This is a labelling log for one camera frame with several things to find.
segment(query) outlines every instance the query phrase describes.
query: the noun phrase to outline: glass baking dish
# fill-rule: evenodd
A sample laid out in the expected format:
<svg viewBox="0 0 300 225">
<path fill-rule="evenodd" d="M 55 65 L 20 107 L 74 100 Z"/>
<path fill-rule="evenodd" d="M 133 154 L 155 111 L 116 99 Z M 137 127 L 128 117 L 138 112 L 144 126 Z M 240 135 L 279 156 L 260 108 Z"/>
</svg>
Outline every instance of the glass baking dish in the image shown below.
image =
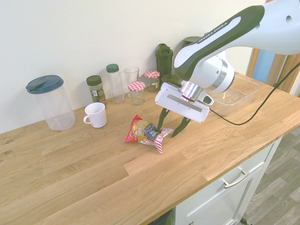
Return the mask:
<svg viewBox="0 0 300 225">
<path fill-rule="evenodd" d="M 221 116 L 229 116 L 246 104 L 251 103 L 253 93 L 260 88 L 259 84 L 236 75 L 232 85 L 225 92 L 215 94 L 206 91 L 214 99 L 214 104 L 209 107 Z"/>
</svg>

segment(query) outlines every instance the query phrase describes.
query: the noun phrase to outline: white cabinet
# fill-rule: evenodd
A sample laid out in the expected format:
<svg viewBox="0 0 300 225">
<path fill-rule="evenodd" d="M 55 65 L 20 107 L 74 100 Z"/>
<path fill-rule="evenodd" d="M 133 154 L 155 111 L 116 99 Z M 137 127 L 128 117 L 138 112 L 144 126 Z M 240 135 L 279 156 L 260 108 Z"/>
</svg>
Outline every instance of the white cabinet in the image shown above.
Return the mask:
<svg viewBox="0 0 300 225">
<path fill-rule="evenodd" d="M 237 224 L 280 140 L 263 149 L 175 208 L 176 225 Z"/>
</svg>

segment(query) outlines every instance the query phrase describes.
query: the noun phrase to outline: drawer handle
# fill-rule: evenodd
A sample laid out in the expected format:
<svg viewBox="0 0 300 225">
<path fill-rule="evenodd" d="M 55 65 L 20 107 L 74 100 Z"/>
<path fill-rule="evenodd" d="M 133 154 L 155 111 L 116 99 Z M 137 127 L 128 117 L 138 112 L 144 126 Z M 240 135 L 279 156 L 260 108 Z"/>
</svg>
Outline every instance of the drawer handle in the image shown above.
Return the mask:
<svg viewBox="0 0 300 225">
<path fill-rule="evenodd" d="M 243 176 L 240 179 L 236 180 L 235 182 L 233 182 L 231 184 L 228 184 L 226 181 L 224 181 L 225 189 L 230 188 L 230 187 L 240 183 L 242 180 L 244 180 L 248 176 L 249 172 L 245 172 L 242 170 L 242 174 L 243 174 Z"/>
</svg>

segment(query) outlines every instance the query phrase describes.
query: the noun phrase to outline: chip bag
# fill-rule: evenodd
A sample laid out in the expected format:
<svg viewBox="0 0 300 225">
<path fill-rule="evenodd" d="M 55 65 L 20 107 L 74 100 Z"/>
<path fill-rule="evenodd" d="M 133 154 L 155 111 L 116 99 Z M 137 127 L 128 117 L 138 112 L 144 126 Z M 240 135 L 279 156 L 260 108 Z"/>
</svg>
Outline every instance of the chip bag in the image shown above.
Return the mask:
<svg viewBox="0 0 300 225">
<path fill-rule="evenodd" d="M 165 136 L 172 133 L 173 129 L 162 128 L 157 131 L 157 126 L 147 120 L 143 120 L 136 115 L 132 120 L 130 130 L 124 142 L 139 142 L 146 145 L 154 145 L 160 153 L 162 151 L 162 141 Z"/>
</svg>

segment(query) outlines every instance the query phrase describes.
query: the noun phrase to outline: wooden floor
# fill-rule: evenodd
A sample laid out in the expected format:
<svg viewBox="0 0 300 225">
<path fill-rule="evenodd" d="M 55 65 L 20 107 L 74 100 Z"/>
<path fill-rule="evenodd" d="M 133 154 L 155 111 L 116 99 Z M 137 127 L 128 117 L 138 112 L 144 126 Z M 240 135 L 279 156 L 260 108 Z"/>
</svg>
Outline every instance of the wooden floor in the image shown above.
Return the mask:
<svg viewBox="0 0 300 225">
<path fill-rule="evenodd" d="M 243 217 L 253 225 L 300 225 L 300 127 L 283 137 Z"/>
</svg>

